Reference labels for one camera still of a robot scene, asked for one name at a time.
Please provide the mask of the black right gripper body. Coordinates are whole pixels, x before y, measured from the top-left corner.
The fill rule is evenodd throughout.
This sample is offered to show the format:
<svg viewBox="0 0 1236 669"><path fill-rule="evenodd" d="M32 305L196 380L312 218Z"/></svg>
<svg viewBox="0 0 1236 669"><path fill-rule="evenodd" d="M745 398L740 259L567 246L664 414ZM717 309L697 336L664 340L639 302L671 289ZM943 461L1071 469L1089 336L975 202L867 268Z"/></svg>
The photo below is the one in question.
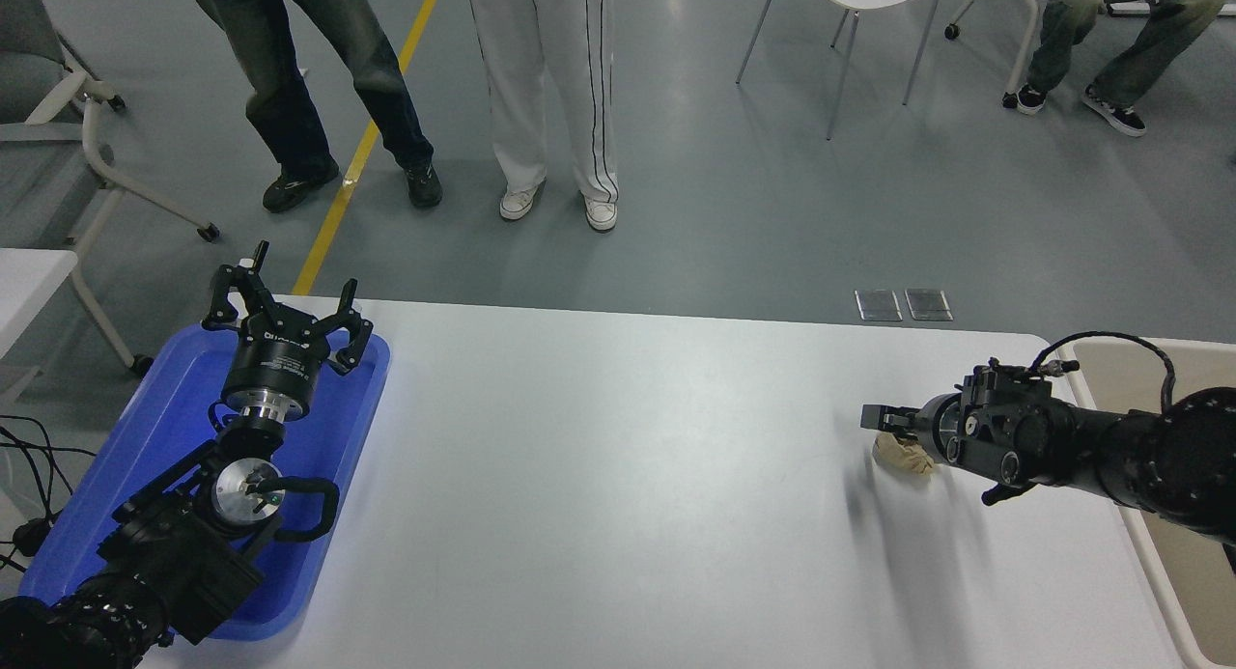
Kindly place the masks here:
<svg viewBox="0 0 1236 669"><path fill-rule="evenodd" d="M947 462L946 445L953 439L953 394L929 399L915 414L913 432L933 460Z"/></svg>

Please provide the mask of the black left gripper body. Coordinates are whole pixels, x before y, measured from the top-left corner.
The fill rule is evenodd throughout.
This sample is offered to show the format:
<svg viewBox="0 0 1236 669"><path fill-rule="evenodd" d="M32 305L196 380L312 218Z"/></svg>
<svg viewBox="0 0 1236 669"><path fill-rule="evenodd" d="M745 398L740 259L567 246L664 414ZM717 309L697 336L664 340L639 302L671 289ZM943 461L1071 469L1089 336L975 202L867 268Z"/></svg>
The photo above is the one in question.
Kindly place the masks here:
<svg viewBox="0 0 1236 669"><path fill-rule="evenodd" d="M309 409L318 375L328 359L328 334L305 329L269 330L239 325L239 347L225 378L221 399L234 409L248 406L246 398L265 391L282 396L292 409Z"/></svg>

